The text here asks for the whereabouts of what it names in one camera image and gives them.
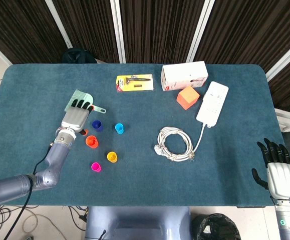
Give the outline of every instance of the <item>black trash can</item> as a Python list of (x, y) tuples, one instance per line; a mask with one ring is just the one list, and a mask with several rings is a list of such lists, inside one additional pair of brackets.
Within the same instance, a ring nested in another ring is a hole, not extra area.
[(224, 214), (199, 215), (191, 227), (194, 240), (241, 240), (236, 224)]

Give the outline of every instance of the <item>power strip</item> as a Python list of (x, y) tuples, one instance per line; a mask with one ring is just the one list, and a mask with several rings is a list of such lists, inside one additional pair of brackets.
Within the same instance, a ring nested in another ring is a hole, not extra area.
[(196, 120), (206, 124), (209, 128), (215, 126), (227, 93), (227, 86), (212, 81), (203, 98)]
[[(214, 81), (210, 83), (210, 86), (203, 98), (203, 103), (196, 117), (196, 119), (198, 121), (201, 121), (203, 125), (195, 148), (193, 148), (193, 144), (191, 143), (190, 137), (183, 130), (176, 127), (166, 126), (163, 129), (161, 129), (158, 134), (157, 137), (158, 144), (155, 145), (154, 147), (155, 152), (158, 155), (164, 156), (170, 159), (171, 161), (175, 162), (179, 161), (182, 162), (188, 159), (193, 159), (195, 157), (195, 152), (199, 146), (201, 138), (203, 137), (205, 126), (207, 125), (210, 128), (216, 125), (227, 92), (228, 92), (227, 86), (216, 83)], [(187, 149), (184, 153), (174, 154), (170, 152), (168, 148), (165, 146), (166, 138), (171, 134), (179, 134), (183, 138), (187, 146)]]

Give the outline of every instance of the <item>robotic arm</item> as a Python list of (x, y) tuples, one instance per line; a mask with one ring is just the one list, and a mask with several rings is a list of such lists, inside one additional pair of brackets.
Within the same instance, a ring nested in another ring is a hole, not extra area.
[(74, 100), (72, 106), (66, 112), (57, 136), (51, 144), (45, 160), (49, 166), (47, 169), (33, 174), (12, 176), (0, 180), (0, 204), (25, 196), (31, 189), (33, 191), (54, 187), (60, 178), (60, 171), (68, 155), (68, 152), (76, 139), (76, 133), (85, 134), (83, 126), (89, 113), (93, 110), (89, 102)]
[(281, 240), (290, 240), (290, 158), (283, 145), (264, 139), (267, 148), (260, 142), (268, 182), (258, 176), (257, 170), (252, 169), (252, 175), (257, 184), (269, 190), (274, 202), (279, 235)]

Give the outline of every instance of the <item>cleaning brush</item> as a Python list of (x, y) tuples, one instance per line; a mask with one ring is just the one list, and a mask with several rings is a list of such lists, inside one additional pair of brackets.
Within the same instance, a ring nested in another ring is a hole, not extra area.
[(93, 96), (91, 96), (90, 94), (88, 93), (85, 93), (85, 92), (82, 92), (82, 91), (79, 91), (78, 89), (75, 90), (74, 94), (71, 96), (66, 108), (65, 108), (65, 112), (68, 110), (68, 108), (71, 106), (71, 104), (73, 104), (73, 101), (75, 99), (78, 99), (78, 102), (80, 100), (84, 100), (84, 102), (90, 102), (90, 105), (93, 104), (93, 101), (94, 101), (94, 98)]
[(74, 92), (74, 94), (71, 96), (71, 99), (69, 100), (69, 102), (68, 102), (68, 104), (67, 104), (67, 106), (65, 108), (65, 112), (68, 110), (68, 108), (71, 106), (71, 104), (73, 104), (73, 101), (75, 99), (78, 99), (78, 102), (80, 100), (84, 100), (85, 103), (86, 102), (90, 102), (90, 105), (93, 106), (93, 108), (94, 108), (95, 111), (100, 112), (102, 114), (105, 114), (106, 113), (106, 110), (104, 108), (93, 105), (93, 103), (94, 103), (93, 96), (91, 96), (90, 94), (85, 93), (83, 91), (79, 91), (78, 89), (76, 89), (75, 92)]

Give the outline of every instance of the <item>yellow package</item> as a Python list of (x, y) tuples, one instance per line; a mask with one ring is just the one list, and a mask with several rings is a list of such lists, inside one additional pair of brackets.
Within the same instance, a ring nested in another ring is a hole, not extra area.
[(117, 76), (116, 89), (118, 92), (154, 90), (153, 75), (121, 75)]

